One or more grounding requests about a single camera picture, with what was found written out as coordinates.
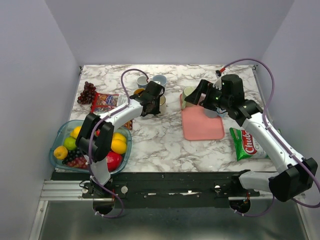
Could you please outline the light green mug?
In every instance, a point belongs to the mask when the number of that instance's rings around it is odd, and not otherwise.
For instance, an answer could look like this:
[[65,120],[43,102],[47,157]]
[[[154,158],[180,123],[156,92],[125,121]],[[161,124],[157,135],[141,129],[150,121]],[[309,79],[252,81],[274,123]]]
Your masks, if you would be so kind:
[[182,95],[181,95],[181,110],[184,110],[185,108],[193,107],[195,106],[194,104],[187,102],[186,97],[192,94],[192,92],[196,88],[194,86],[187,86],[183,89]]

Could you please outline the cream mug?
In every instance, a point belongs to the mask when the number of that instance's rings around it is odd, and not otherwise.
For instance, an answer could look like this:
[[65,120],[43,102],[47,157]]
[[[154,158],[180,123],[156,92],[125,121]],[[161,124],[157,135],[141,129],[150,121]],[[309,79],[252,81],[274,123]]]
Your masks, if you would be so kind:
[[159,115],[164,115],[166,113],[166,97],[162,95],[159,99]]

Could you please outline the blue butterfly mug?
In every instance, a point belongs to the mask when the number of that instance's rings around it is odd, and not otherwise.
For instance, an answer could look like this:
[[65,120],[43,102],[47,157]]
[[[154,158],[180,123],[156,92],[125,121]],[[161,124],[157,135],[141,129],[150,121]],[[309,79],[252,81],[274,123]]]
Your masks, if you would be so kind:
[[144,88],[138,88],[134,91],[134,95],[140,95],[145,89]]

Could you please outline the dark blue-grey mug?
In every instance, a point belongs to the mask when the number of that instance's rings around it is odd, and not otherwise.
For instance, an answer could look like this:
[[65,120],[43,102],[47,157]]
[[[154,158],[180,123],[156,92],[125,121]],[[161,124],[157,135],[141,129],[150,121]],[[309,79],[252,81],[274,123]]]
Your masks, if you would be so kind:
[[137,83],[138,88],[145,89],[147,87],[147,85],[148,85],[148,79],[147,79],[146,76],[140,76],[136,80],[136,83]]

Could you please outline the grey-blue mug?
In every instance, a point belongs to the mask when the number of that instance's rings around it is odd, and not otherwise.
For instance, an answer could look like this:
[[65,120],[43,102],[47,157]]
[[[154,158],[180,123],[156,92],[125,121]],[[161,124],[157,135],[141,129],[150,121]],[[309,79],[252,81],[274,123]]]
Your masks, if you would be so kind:
[[156,82],[157,84],[163,86],[164,88],[167,85],[167,78],[164,75],[158,74],[152,77],[152,81]]

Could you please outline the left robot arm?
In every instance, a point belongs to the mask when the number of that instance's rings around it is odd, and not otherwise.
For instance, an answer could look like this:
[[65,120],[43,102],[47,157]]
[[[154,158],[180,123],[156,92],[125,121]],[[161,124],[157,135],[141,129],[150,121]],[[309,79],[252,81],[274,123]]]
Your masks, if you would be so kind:
[[114,132],[125,123],[146,115],[160,113],[160,98],[165,87],[150,81],[146,89],[128,97],[122,105],[101,115],[89,113],[81,126],[75,144],[87,156],[90,178],[95,182],[93,191],[101,198],[111,191],[111,174],[105,158],[111,151]]

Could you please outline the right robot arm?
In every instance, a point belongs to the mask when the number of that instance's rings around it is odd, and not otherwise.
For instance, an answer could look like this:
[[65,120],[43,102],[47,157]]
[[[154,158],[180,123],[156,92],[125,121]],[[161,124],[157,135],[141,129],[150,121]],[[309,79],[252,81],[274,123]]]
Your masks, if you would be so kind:
[[227,74],[220,79],[221,87],[202,79],[185,101],[208,110],[220,108],[257,140],[273,162],[276,173],[244,171],[230,183],[230,191],[241,196],[247,190],[272,193],[286,202],[307,191],[316,182],[318,168],[313,158],[306,159],[294,150],[270,124],[262,108],[245,98],[242,79]]

